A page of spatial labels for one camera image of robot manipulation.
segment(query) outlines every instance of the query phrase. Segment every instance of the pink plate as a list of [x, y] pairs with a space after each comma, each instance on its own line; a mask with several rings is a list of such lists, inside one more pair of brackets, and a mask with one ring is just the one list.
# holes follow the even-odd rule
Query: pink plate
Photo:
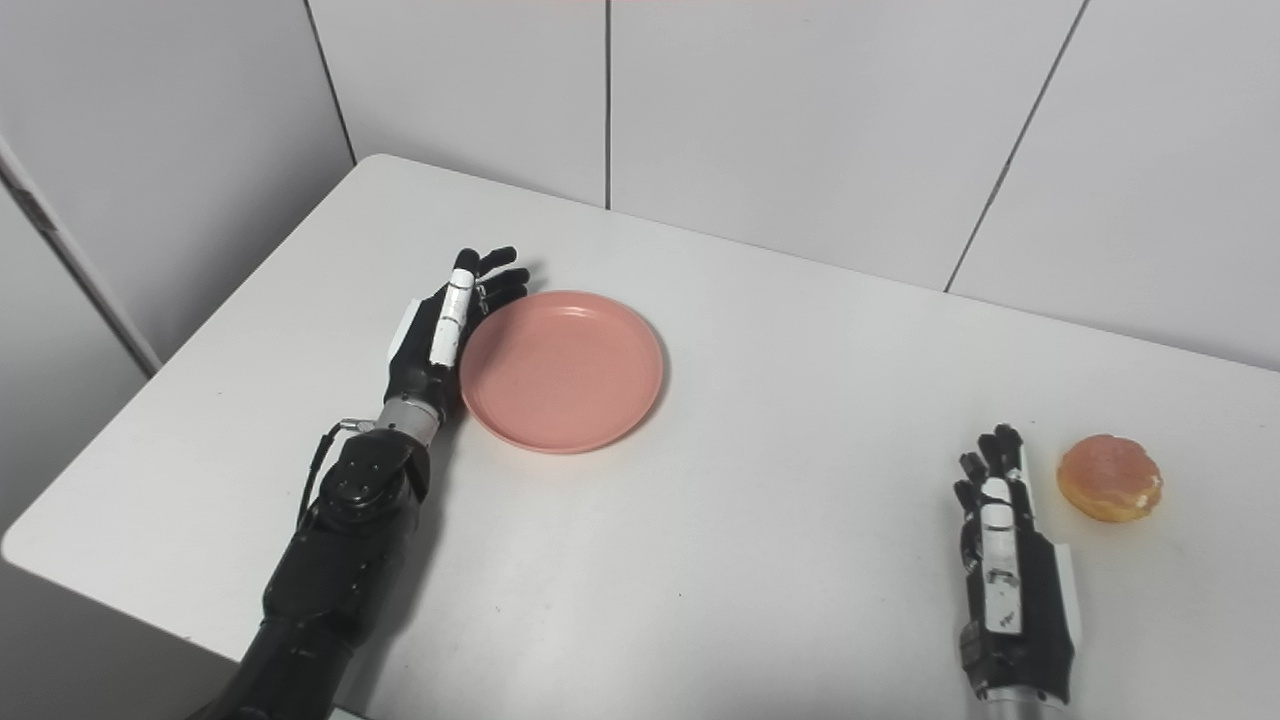
[[462, 400], [502, 439], [585, 452], [636, 427], [662, 386], [662, 350], [640, 315], [589, 292], [543, 292], [494, 313], [467, 342]]

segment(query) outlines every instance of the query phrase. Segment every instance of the wire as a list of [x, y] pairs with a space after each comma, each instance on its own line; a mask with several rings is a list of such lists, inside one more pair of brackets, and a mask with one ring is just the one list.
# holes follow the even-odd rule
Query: wire
[[302, 487], [302, 503], [298, 506], [298, 529], [302, 528], [302, 520], [307, 516], [307, 507], [311, 506], [311, 488], [316, 484], [316, 475], [320, 474], [320, 466], [324, 465], [324, 459], [329, 455], [329, 448], [333, 447], [333, 441], [338, 437], [338, 430], [340, 429], [342, 423], [337, 423], [328, 433], [320, 436], [320, 443], [316, 445], [316, 454], [311, 457], [311, 470], [307, 471], [307, 484]]

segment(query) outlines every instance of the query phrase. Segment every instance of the robotic arm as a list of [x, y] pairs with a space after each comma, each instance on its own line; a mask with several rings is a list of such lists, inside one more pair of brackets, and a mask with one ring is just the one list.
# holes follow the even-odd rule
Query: robotic arm
[[960, 662], [991, 720], [1060, 720], [1079, 637], [1069, 548], [1036, 529], [1023, 438], [1009, 425], [960, 457], [969, 623]]
[[312, 462], [297, 532], [262, 597], [264, 619], [239, 669], [204, 720], [324, 720], [352, 653], [370, 635], [417, 529], [430, 480], [428, 447], [460, 404], [457, 357], [490, 313], [527, 293], [512, 247], [458, 254], [448, 284], [420, 302], [390, 361], [375, 423], [360, 434], [307, 506], [330, 433]]

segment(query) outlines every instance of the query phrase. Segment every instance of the white table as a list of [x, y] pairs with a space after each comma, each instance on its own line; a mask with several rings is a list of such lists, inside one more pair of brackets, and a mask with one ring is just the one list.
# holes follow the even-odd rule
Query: white table
[[[406, 299], [460, 247], [508, 242], [541, 287], [648, 318], [669, 382], [596, 452], [531, 454], [471, 421], [438, 443], [424, 518], [439, 532], [419, 536], [390, 638], [353, 667], [356, 710], [963, 717], [950, 484], [960, 452], [1010, 421], [1042, 528], [1075, 551], [1074, 714], [1272, 711], [1280, 374], [387, 156], [143, 388], [5, 557], [238, 657], [316, 438], [379, 409]], [[765, 341], [780, 329], [785, 354]], [[1097, 432], [1160, 462], [1151, 518], [1107, 525], [1057, 495], [1057, 457]]]

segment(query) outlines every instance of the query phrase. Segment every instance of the silver wrist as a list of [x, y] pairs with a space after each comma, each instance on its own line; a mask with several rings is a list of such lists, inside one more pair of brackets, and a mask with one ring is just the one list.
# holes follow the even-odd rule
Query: silver wrist
[[1066, 720], [1066, 703], [1030, 685], [988, 689], [982, 703], [987, 720]]
[[375, 425], [406, 434], [422, 447], [430, 447], [440, 429], [440, 413], [417, 400], [393, 397], [383, 405]]

